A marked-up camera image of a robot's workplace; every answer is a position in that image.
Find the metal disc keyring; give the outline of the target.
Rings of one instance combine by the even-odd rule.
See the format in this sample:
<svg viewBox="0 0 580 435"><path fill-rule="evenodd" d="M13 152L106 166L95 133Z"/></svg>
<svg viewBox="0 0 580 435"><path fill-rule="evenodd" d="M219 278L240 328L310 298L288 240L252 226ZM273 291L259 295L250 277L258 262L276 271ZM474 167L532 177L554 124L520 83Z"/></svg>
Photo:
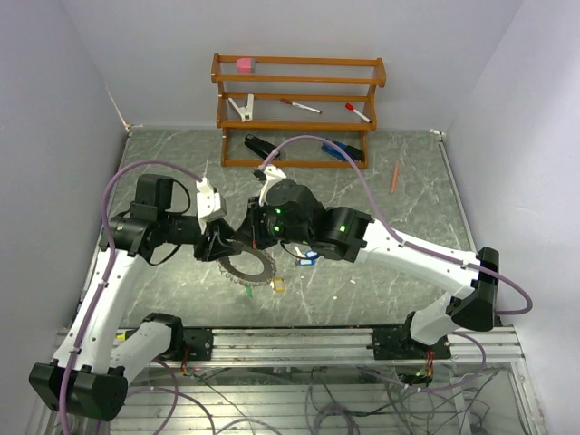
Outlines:
<svg viewBox="0 0 580 435"><path fill-rule="evenodd" d="M234 257L238 256L246 256L259 262L259 269L250 273L237 268ZM270 285L277 273L276 261L266 251L261 250L243 250L238 255L220 258L217 263L221 275L236 285L242 285L250 298L253 297L255 287Z"/></svg>

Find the yellow tag key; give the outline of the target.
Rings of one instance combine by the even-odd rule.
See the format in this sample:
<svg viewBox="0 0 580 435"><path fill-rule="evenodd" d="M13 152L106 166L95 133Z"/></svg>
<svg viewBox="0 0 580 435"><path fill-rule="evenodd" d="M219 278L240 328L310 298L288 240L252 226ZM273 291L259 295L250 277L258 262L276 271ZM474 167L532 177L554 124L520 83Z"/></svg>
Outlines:
<svg viewBox="0 0 580 435"><path fill-rule="evenodd" d="M275 293L282 294L285 291L285 281L282 277L274 277L270 285Z"/></svg>

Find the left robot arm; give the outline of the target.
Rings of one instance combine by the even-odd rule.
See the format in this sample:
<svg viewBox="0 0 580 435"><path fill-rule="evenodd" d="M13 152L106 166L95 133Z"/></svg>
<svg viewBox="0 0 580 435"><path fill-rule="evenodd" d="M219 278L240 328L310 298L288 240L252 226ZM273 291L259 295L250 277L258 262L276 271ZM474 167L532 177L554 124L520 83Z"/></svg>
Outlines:
<svg viewBox="0 0 580 435"><path fill-rule="evenodd" d="M138 178L128 210L109 219L101 238L96 268L72 328L49 363L36 363L29 383L52 411L98 421L120 412L128 388L154 359L182 358L186 344L180 318L153 313L122 344L114 343L136 280L151 266L157 247L190 245L207 260L209 232L226 214L223 197L207 179L188 200L197 206L190 216L171 209L171 177L145 174Z"/></svg>

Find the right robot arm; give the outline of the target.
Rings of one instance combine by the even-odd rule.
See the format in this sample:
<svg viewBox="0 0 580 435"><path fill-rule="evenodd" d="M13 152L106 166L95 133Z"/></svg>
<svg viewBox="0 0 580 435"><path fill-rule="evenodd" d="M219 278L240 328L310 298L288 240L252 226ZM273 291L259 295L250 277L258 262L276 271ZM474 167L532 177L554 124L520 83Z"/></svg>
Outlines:
<svg viewBox="0 0 580 435"><path fill-rule="evenodd" d="M399 345L412 359L459 328L488 332L494 327L496 250L458 251L387 230L354 208L325 208L308 187L292 180L277 181L249 199L234 239L259 250L306 245L328 260L389 266L443 290L444 296L409 314L403 324Z"/></svg>

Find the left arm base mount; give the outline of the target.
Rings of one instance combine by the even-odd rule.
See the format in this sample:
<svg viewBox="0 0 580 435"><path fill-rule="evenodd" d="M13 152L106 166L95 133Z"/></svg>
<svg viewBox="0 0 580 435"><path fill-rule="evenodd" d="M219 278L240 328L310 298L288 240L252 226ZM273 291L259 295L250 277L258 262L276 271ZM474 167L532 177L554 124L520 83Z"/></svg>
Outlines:
<svg viewBox="0 0 580 435"><path fill-rule="evenodd" d="M213 330L181 327L172 338L171 358L175 361L210 361L214 348Z"/></svg>

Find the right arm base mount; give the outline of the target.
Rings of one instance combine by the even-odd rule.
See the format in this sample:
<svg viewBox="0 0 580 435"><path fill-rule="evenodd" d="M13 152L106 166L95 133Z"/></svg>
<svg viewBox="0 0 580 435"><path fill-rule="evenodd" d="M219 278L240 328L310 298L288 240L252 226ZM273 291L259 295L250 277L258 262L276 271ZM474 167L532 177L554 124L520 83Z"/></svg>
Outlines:
<svg viewBox="0 0 580 435"><path fill-rule="evenodd" d="M400 324L373 327L371 339L367 348L372 350L375 361L426 360L429 355L434 360L448 360L451 357L446 336L433 345L417 343L407 337Z"/></svg>

